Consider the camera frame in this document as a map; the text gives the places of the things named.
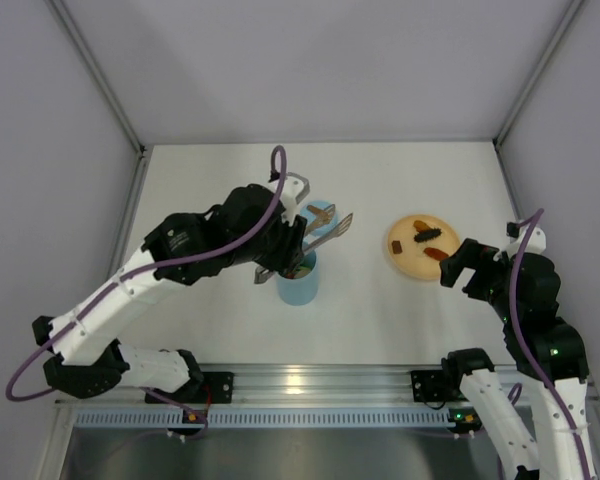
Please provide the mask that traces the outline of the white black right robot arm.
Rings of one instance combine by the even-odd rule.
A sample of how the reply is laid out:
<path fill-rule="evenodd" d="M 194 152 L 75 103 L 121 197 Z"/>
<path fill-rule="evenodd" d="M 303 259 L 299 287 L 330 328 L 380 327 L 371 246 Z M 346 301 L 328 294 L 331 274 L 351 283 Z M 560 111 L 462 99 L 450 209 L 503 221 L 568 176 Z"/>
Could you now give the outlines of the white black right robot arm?
<path fill-rule="evenodd" d="M 506 348 L 531 406 L 528 429 L 480 348 L 457 350 L 441 366 L 450 390 L 469 401 L 507 479 L 593 479 L 586 417 L 589 368 L 579 333 L 558 314 L 554 264 L 538 253 L 501 253 L 473 239 L 441 263 L 441 283 L 473 272 L 464 293 L 487 302 L 503 322 Z"/>

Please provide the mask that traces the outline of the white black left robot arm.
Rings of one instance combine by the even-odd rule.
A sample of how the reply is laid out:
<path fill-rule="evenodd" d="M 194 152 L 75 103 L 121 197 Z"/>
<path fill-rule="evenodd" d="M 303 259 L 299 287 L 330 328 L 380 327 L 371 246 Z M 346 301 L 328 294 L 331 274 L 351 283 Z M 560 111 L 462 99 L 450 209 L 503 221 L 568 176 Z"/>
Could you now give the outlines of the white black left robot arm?
<path fill-rule="evenodd" d="M 37 344 L 52 354 L 43 365 L 47 384 L 79 399 L 140 387 L 194 401 L 204 376 L 191 352 L 132 347 L 120 333 L 152 306 L 226 268 L 250 262 L 279 274 L 295 268 L 306 228 L 298 206 L 308 192 L 307 181 L 288 177 L 237 187 L 205 213 L 167 216 L 87 300 L 33 322 Z"/>

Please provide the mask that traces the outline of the orange yellow fried piece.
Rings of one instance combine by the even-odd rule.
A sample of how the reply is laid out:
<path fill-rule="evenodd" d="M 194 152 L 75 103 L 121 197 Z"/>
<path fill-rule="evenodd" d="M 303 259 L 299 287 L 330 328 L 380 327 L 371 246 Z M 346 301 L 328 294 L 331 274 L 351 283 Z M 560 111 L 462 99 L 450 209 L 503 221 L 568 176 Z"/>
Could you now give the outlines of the orange yellow fried piece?
<path fill-rule="evenodd" d="M 429 227 L 429 226 L 428 226 L 428 225 L 427 225 L 425 222 L 423 222 L 423 221 L 421 221 L 421 220 L 416 220 L 416 221 L 414 222 L 414 228 L 415 228 L 415 229 L 416 229 L 418 232 L 420 232 L 420 231 L 426 231 L 426 230 L 429 230 L 429 229 L 430 229 L 430 227 Z"/>

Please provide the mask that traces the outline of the orange madeleine cake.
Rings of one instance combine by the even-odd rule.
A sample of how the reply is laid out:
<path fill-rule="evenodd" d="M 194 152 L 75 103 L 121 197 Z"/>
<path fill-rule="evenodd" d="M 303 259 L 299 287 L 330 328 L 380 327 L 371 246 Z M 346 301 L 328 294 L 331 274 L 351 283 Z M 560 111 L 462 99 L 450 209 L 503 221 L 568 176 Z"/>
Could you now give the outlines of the orange madeleine cake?
<path fill-rule="evenodd" d="M 428 257 L 430 257 L 438 262 L 444 261 L 445 259 L 447 259 L 449 257 L 448 253 L 446 253 L 438 248 L 434 248 L 434 247 L 425 248 L 424 253 Z"/>

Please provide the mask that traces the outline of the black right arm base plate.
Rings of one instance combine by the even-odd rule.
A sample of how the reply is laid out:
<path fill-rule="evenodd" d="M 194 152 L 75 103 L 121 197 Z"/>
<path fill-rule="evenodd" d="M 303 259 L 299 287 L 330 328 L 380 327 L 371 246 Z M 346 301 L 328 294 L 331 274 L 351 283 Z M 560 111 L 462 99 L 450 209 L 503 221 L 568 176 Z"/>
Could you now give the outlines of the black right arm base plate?
<path fill-rule="evenodd" d="M 410 379 L 416 402 L 440 407 L 465 399 L 455 379 L 441 369 L 412 370 Z"/>

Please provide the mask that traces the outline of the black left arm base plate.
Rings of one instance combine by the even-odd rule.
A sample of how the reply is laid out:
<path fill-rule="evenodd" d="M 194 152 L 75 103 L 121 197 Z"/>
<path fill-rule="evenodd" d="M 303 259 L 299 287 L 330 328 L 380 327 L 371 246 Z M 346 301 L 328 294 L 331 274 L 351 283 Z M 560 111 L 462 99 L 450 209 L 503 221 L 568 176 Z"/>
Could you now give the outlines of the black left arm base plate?
<path fill-rule="evenodd" d="M 230 404 L 232 402 L 234 373 L 230 371 L 203 371 L 172 393 L 157 393 L 171 401 L 182 404 Z"/>

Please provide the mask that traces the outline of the light blue round lid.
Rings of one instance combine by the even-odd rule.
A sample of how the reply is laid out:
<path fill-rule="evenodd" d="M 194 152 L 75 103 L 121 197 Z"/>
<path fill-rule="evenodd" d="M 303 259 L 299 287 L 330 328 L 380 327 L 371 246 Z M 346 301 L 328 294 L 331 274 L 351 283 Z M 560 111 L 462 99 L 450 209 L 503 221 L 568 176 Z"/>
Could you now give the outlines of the light blue round lid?
<path fill-rule="evenodd" d="M 335 227 L 338 219 L 335 205 L 323 200 L 307 202 L 300 214 L 307 220 L 306 236 L 325 235 Z"/>

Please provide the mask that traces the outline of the light blue cylindrical container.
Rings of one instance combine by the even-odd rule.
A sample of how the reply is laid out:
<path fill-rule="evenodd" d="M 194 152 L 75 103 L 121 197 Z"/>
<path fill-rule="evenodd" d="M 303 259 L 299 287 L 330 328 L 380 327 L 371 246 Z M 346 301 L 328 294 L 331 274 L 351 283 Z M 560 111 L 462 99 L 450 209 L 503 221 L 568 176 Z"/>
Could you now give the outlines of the light blue cylindrical container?
<path fill-rule="evenodd" d="M 311 272 L 301 272 L 298 278 L 287 279 L 286 275 L 275 275 L 279 298 L 291 306 L 309 304 L 317 295 L 319 287 L 318 257 L 316 252 L 306 255 L 297 267 L 311 267 Z"/>

